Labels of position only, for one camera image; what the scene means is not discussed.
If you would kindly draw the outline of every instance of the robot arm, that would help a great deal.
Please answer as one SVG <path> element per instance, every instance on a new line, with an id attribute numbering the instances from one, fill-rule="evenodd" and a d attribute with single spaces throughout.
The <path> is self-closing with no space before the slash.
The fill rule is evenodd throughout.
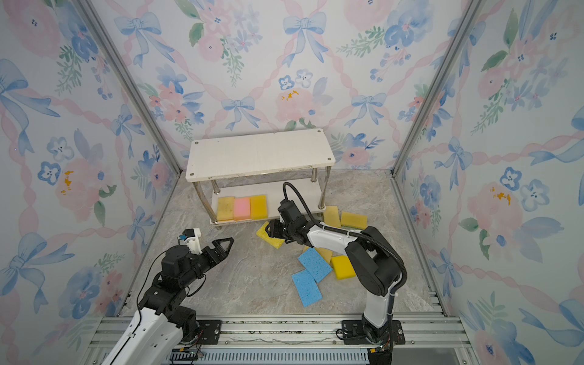
<path id="1" fill-rule="evenodd" d="M 183 236 L 188 246 L 176 245 L 165 251 L 162 271 L 154 277 L 130 326 L 103 365 L 160 364 L 177 343 L 192 343 L 202 333 L 196 311 L 180 304 L 199 290 L 187 293 L 186 288 L 193 281 L 205 278 L 205 272 L 227 258 L 234 240 L 216 239 L 214 248 L 207 246 L 201 250 L 197 240 L 200 231 L 185 230 Z M 198 249 L 190 244 L 193 239 L 197 240 Z M 223 242 L 229 242 L 227 248 L 221 245 Z"/>
<path id="2" fill-rule="evenodd" d="M 288 199 L 287 186 L 294 190 L 310 220 L 300 213 L 295 202 Z M 283 189 L 284 200 L 278 208 L 281 219 L 270 221 L 266 227 L 268 236 L 346 255 L 357 278 L 367 289 L 366 307 L 361 319 L 364 337 L 374 345 L 391 343 L 392 347 L 390 336 L 395 292 L 408 277 L 403 260 L 376 228 L 354 231 L 327 226 L 312 216 L 292 184 L 284 183 Z"/>

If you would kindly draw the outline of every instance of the sponge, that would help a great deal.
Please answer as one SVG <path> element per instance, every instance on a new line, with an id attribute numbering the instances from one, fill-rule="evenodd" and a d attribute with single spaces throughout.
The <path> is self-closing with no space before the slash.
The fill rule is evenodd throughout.
<path id="1" fill-rule="evenodd" d="M 257 195 L 249 198 L 251 204 L 252 219 L 267 219 L 267 202 L 265 195 Z"/>
<path id="2" fill-rule="evenodd" d="M 275 248 L 280 248 L 282 246 L 282 244 L 284 243 L 284 240 L 280 239 L 280 238 L 268 237 L 268 235 L 266 233 L 266 227 L 268 224 L 270 224 L 270 222 L 265 222 L 263 224 L 263 226 L 261 226 L 258 229 L 258 231 L 256 232 L 256 236 L 258 236 L 262 240 L 266 241 L 267 243 L 271 244 Z"/>
<path id="3" fill-rule="evenodd" d="M 326 210 L 323 213 L 323 218 L 325 220 L 325 224 L 340 228 L 339 207 L 326 206 Z"/>
<path id="4" fill-rule="evenodd" d="M 306 251 L 309 248 L 310 247 L 308 247 L 308 246 L 304 246 L 304 251 Z M 314 249 L 317 250 L 317 252 L 321 254 L 322 258 L 325 259 L 326 263 L 331 263 L 331 257 L 332 257 L 331 250 L 329 250 L 327 248 L 322 248 L 322 247 L 315 247 Z"/>
<path id="5" fill-rule="evenodd" d="M 340 224 L 347 227 L 358 228 L 364 230 L 367 228 L 367 216 L 362 214 L 353 214 L 348 211 L 344 211 L 340 215 Z"/>
<path id="6" fill-rule="evenodd" d="M 307 270 L 293 274 L 292 280 L 294 281 L 298 295 L 300 295 L 303 306 L 306 307 L 322 299 L 321 291 L 318 290 L 314 278 Z"/>
<path id="7" fill-rule="evenodd" d="M 230 221 L 233 219 L 233 201 L 235 197 L 224 196 L 217 200 L 217 220 Z"/>
<path id="8" fill-rule="evenodd" d="M 249 197 L 235 198 L 233 201 L 233 219 L 236 221 L 243 221 L 251 219 L 251 206 L 249 205 Z"/>
<path id="9" fill-rule="evenodd" d="M 335 256 L 331 259 L 332 268 L 335 269 L 337 280 L 348 279 L 356 276 L 353 265 L 347 256 Z"/>
<path id="10" fill-rule="evenodd" d="M 314 248 L 307 249 L 298 257 L 298 261 L 308 270 L 317 283 L 320 283 L 332 271 L 331 266 L 326 263 L 325 259 Z"/>

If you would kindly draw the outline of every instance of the yellow sponge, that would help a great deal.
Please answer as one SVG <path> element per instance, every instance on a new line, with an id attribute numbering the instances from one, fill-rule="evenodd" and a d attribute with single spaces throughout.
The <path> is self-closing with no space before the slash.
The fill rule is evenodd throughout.
<path id="1" fill-rule="evenodd" d="M 306 251 L 307 249 L 309 249 L 310 247 L 308 246 L 304 246 L 304 251 Z M 315 247 L 315 249 L 317 250 L 318 253 L 321 254 L 322 258 L 325 259 L 326 263 L 331 263 L 331 257 L 332 257 L 332 251 L 326 248 L 322 248 L 322 247 Z"/>
<path id="2" fill-rule="evenodd" d="M 340 215 L 340 224 L 347 227 L 358 228 L 364 230 L 367 228 L 367 216 L 362 214 L 349 213 L 344 211 Z"/>
<path id="3" fill-rule="evenodd" d="M 326 210 L 323 213 L 323 218 L 325 220 L 325 224 L 340 228 L 339 207 L 326 206 Z"/>
<path id="4" fill-rule="evenodd" d="M 280 248 L 282 246 L 282 244 L 284 243 L 284 240 L 280 239 L 280 238 L 268 237 L 268 235 L 266 233 L 266 227 L 268 224 L 270 224 L 270 222 L 265 222 L 263 224 L 263 226 L 261 226 L 258 229 L 258 231 L 256 232 L 256 236 L 258 236 L 262 240 L 266 241 L 267 243 L 271 244 L 275 248 Z"/>
<path id="5" fill-rule="evenodd" d="M 267 202 L 265 195 L 249 198 L 252 206 L 252 219 L 267 219 Z"/>
<path id="6" fill-rule="evenodd" d="M 233 219 L 234 196 L 224 196 L 217 200 L 217 220 L 230 221 Z"/>
<path id="7" fill-rule="evenodd" d="M 331 266 L 335 271 L 337 280 L 348 279 L 356 276 L 353 265 L 347 256 L 335 256 L 331 259 Z"/>

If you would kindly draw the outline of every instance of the pink sponge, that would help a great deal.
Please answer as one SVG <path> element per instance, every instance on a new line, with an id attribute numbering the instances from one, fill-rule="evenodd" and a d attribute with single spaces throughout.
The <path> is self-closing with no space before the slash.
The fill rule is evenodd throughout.
<path id="1" fill-rule="evenodd" d="M 233 219 L 243 221 L 252 218 L 251 204 L 249 197 L 235 198 L 233 201 Z"/>

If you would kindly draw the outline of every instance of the white shelf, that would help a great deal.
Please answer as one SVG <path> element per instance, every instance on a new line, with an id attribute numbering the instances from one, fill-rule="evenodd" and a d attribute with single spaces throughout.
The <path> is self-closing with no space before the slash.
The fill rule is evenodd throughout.
<path id="1" fill-rule="evenodd" d="M 289 181 L 298 189 L 300 194 L 302 194 L 302 198 L 308 205 L 311 213 L 319 213 L 323 212 L 325 208 L 319 209 L 318 203 L 321 198 L 321 187 L 320 184 L 317 182 L 310 181 L 310 178 L 306 179 L 297 179 L 297 180 L 285 180 Z M 257 221 L 267 221 L 274 218 L 279 218 L 280 214 L 278 213 L 278 207 L 280 206 L 280 202 L 284 199 L 284 195 L 282 192 L 282 184 L 284 181 L 277 181 L 277 182 L 270 182 L 270 183 L 262 183 L 262 184 L 253 184 L 253 185 L 240 185 L 240 186 L 231 186 L 231 187 L 222 187 L 221 192 L 219 194 L 213 193 L 213 200 L 211 201 L 211 208 L 215 213 L 217 213 L 217 200 L 220 197 L 225 196 L 234 196 L 234 197 L 246 197 L 246 196 L 254 196 L 254 195 L 266 195 L 266 202 L 267 202 L 267 218 L 263 218 Z M 303 214 L 306 214 L 302 203 L 294 193 L 292 189 L 286 190 L 288 193 L 288 199 L 294 200 L 298 209 Z M 211 222 L 212 225 L 225 225 L 225 224 L 233 224 L 233 223 L 243 223 L 243 222 L 251 222 L 252 220 L 243 220 L 243 221 L 219 221 L 215 224 Z"/>
<path id="2" fill-rule="evenodd" d="M 322 129 L 211 138 L 191 143 L 186 180 L 237 178 L 334 164 Z"/>

